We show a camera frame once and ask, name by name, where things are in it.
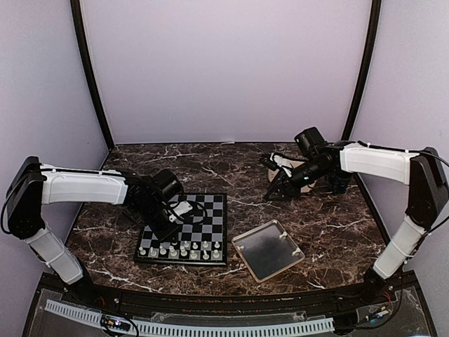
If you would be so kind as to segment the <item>white king chess piece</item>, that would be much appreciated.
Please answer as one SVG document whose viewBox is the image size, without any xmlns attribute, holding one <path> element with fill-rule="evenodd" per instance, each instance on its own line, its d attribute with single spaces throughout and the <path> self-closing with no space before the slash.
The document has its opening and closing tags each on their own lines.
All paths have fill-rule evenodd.
<svg viewBox="0 0 449 337">
<path fill-rule="evenodd" d="M 169 256 L 173 258 L 177 256 L 177 251 L 173 246 L 169 246 Z"/>
</svg>

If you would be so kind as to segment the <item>white queen chess piece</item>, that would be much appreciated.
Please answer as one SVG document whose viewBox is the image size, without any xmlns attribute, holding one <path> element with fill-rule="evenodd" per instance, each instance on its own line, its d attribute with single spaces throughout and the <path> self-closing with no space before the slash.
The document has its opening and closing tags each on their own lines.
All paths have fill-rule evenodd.
<svg viewBox="0 0 449 337">
<path fill-rule="evenodd" d="M 184 246 L 180 247 L 180 255 L 182 257 L 185 257 L 187 255 L 187 250 L 186 250 L 186 248 Z"/>
</svg>

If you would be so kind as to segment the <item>black grey chessboard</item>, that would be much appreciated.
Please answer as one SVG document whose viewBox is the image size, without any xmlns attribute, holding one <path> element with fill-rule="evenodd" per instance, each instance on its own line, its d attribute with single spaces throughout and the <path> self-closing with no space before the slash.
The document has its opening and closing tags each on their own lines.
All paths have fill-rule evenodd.
<svg viewBox="0 0 449 337">
<path fill-rule="evenodd" d="M 190 214 L 183 216 L 184 220 L 177 220 L 176 224 L 180 226 L 180 232 L 177 235 L 178 245 L 175 248 L 177 251 L 176 257 L 169 256 L 169 246 L 171 242 L 160 242 L 156 235 L 151 231 L 149 226 L 145 226 L 140 233 L 133 260 L 136 263 L 160 263 L 160 264 L 183 264 L 183 265 L 197 265 L 208 267 L 224 267 L 227 265 L 227 195 L 225 193 L 188 193 L 182 196 L 176 195 L 170 200 L 171 205 L 176 205 L 179 201 L 188 201 L 193 210 Z M 180 247 L 183 241 L 189 242 L 187 255 L 182 257 L 180 255 Z M 207 250 L 210 251 L 210 259 L 204 260 L 201 258 L 203 242 L 209 242 L 210 246 Z M 190 259 L 190 251 L 193 250 L 192 244 L 196 242 L 199 248 L 195 251 L 198 253 L 196 260 Z M 220 252 L 220 257 L 214 259 L 213 251 L 215 242 L 220 242 L 221 247 L 217 250 Z M 166 255 L 159 255 L 159 247 L 163 246 L 166 249 Z M 146 256 L 139 255 L 139 248 L 143 247 L 146 250 Z M 157 256 L 152 258 L 149 255 L 150 248 L 153 247 L 157 251 Z"/>
</svg>

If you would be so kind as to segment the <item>white knight chess piece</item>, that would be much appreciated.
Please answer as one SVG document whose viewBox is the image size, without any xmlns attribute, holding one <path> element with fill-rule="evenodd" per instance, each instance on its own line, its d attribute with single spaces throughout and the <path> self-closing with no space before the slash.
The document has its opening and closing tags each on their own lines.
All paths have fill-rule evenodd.
<svg viewBox="0 0 449 337">
<path fill-rule="evenodd" d="M 207 250 L 207 249 L 204 249 L 204 250 L 202 251 L 202 256 L 201 256 L 201 258 L 204 259 L 204 260 L 209 260 L 209 259 L 210 259 L 210 251 Z"/>
</svg>

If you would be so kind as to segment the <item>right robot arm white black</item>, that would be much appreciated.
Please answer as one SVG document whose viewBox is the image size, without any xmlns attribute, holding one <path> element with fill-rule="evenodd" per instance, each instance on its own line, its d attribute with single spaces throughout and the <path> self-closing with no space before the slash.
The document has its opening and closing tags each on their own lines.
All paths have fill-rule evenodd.
<svg viewBox="0 0 449 337">
<path fill-rule="evenodd" d="M 328 142 L 315 127 L 295 136 L 302 159 L 279 152 L 260 157 L 271 173 L 264 198 L 299 197 L 324 178 L 333 194 L 342 194 L 359 176 L 389 235 L 389 243 L 366 273 L 358 299 L 372 305 L 384 295 L 385 284 L 410 260 L 423 240 L 448 221 L 448 161 L 436 149 L 407 150 L 361 140 Z"/>
</svg>

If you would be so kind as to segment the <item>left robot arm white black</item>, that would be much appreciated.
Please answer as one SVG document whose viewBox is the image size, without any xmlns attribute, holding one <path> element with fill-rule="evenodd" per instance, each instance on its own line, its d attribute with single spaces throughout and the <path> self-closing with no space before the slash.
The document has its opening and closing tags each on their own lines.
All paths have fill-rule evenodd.
<svg viewBox="0 0 449 337">
<path fill-rule="evenodd" d="M 68 234 L 80 206 L 125 206 L 159 239 L 166 239 L 175 235 L 177 222 L 193 209 L 187 201 L 173 201 L 183 191 L 182 183 L 168 169 L 141 176 L 114 169 L 57 167 L 28 157 L 6 192 L 1 230 L 25 242 L 67 286 L 72 286 L 73 297 L 84 306 L 92 306 L 99 300 L 99 291 L 90 284 L 82 262 L 58 238 Z"/>
</svg>

